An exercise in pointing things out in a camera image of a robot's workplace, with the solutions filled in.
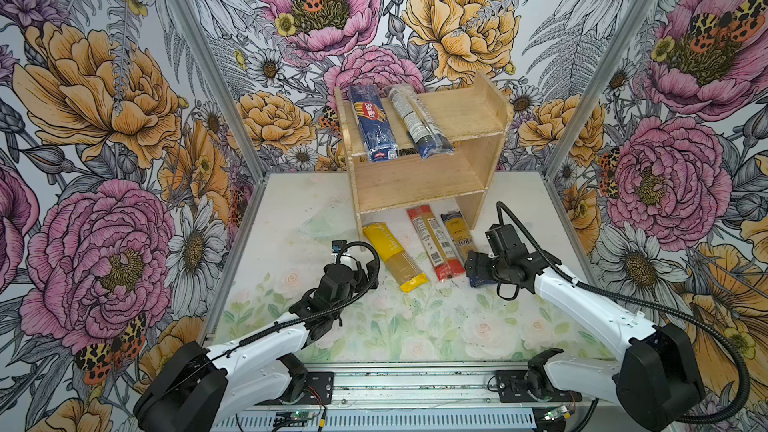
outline barilla logo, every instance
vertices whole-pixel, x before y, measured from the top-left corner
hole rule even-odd
[[[362,108],[363,108],[363,111],[366,113],[366,117],[368,117],[370,120],[379,119],[379,107],[376,107],[370,102],[363,102]]]

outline blue pasta package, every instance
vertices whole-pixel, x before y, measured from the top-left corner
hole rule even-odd
[[[397,158],[397,140],[379,99],[379,87],[350,86],[347,92],[355,107],[355,117],[360,126],[362,141],[368,149],[368,159],[380,162]]]

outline red pasta package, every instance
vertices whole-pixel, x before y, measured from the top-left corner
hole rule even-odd
[[[437,280],[442,282],[455,275],[464,274],[464,267],[453,253],[448,236],[440,228],[440,222],[432,213],[432,209],[429,206],[410,208],[408,216],[424,245],[429,261],[435,268]]]

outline wooden shelf board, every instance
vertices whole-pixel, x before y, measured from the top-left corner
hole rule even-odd
[[[417,206],[486,189],[463,154],[355,164],[360,214]]]
[[[424,102],[442,132],[451,142],[497,136],[503,134],[506,129],[505,121],[498,118],[493,104],[485,100],[485,97],[474,87],[422,93],[418,94],[418,97]],[[392,126],[392,133],[395,135],[398,147],[400,149],[413,148],[414,145],[408,136],[406,125],[400,119],[392,103],[389,99],[382,99],[382,104],[389,124]],[[352,157],[364,156],[367,151],[360,137],[360,128],[357,126],[352,104],[345,100],[341,109],[342,113],[345,114],[343,119],[350,125],[352,144],[350,155]]]

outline pink peony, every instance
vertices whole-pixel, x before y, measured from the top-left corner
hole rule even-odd
[[[655,235],[664,250],[695,245],[728,207],[732,184],[722,162],[714,130],[692,117],[643,119],[619,149],[619,197],[608,200],[608,214],[616,226]]]
[[[328,85],[328,106],[336,110],[336,98],[333,90],[341,88],[346,98],[346,90],[352,84],[376,84],[382,91],[386,86],[396,83],[409,83],[418,93],[424,92],[422,73],[416,64],[408,59],[398,59],[394,53],[378,46],[355,49],[344,58],[341,67],[328,69],[325,77]]]
[[[174,229],[165,204],[128,180],[61,201],[29,243],[36,288],[24,297],[22,330],[77,352],[111,342],[139,314],[154,325],[170,301],[163,282]]]
[[[768,86],[768,26],[743,43],[718,40],[704,53],[690,48],[692,16],[722,16],[743,2],[681,0],[667,15],[668,24],[656,30],[657,45],[644,77],[654,103],[712,122],[730,116]]]
[[[274,20],[281,14],[293,13],[291,0],[262,0],[265,18]],[[296,54],[305,60],[322,60],[327,56],[340,56],[359,44],[367,44],[376,35],[379,24],[380,0],[344,0],[349,6],[349,18],[343,28],[324,26],[309,33],[298,31],[286,36]]]
[[[39,215],[32,189],[14,169],[0,164],[0,293],[16,276],[24,256],[24,236]]]

